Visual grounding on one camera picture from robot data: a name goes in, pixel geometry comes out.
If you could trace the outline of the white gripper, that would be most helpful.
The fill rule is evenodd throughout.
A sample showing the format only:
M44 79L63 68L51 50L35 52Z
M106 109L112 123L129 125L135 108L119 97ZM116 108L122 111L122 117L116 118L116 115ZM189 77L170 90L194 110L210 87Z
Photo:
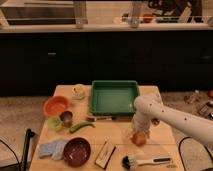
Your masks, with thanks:
M135 133L142 133L145 137L149 137L150 119L145 115L134 115L132 118L132 128Z

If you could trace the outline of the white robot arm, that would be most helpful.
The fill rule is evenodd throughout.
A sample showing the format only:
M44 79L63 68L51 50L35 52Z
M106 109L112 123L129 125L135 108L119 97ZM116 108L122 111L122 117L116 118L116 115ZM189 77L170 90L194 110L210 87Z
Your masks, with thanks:
M213 149L213 121L167 107L145 95L134 100L134 107L132 124L137 131L148 131L151 120L159 119Z

